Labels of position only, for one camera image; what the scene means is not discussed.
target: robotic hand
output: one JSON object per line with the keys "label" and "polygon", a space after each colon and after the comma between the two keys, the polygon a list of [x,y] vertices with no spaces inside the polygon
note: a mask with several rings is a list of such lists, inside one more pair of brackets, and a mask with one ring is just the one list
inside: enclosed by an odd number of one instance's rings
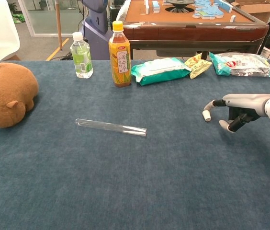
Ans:
{"label": "robotic hand", "polygon": [[205,121],[211,120],[210,110],[216,106],[229,107],[229,120],[220,120],[219,124],[231,133],[261,116],[267,116],[270,119],[270,94],[228,94],[221,100],[213,100],[202,112]]}

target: yellow floor tape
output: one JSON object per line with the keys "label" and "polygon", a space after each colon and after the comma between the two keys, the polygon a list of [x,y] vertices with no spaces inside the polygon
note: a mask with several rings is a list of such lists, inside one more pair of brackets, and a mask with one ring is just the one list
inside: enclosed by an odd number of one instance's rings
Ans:
{"label": "yellow floor tape", "polygon": [[[67,41],[69,41],[69,38],[66,38],[66,40],[62,43],[62,46],[64,46],[67,43]],[[55,56],[55,54],[57,54],[58,51],[59,47],[46,59],[46,61],[51,60]]]}

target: stuffed animal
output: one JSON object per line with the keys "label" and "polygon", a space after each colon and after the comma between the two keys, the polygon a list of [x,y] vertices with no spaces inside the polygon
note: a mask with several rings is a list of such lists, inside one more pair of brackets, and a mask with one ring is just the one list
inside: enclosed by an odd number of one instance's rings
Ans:
{"label": "stuffed animal", "polygon": [[38,93],[34,74],[24,66],[0,63],[0,128],[20,122],[34,107]]}

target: glass door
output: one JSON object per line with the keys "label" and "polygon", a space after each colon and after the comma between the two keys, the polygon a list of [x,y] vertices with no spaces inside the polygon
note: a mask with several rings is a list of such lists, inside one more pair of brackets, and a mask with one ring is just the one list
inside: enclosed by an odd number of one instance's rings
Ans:
{"label": "glass door", "polygon": [[[54,0],[19,0],[31,36],[57,36]],[[77,0],[59,0],[62,35],[78,31],[83,20],[82,3]]]}

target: water bottle cap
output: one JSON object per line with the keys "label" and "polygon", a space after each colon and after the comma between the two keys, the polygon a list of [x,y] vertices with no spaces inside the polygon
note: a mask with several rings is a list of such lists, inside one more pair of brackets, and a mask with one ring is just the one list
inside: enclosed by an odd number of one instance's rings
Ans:
{"label": "water bottle cap", "polygon": [[83,34],[81,32],[72,33],[72,37],[73,37],[74,41],[82,41],[83,40]]}
{"label": "water bottle cap", "polygon": [[112,31],[113,32],[122,32],[123,30],[124,30],[124,25],[123,25],[123,23],[121,22],[121,21],[114,21],[113,23],[112,23],[113,25],[112,25]]}

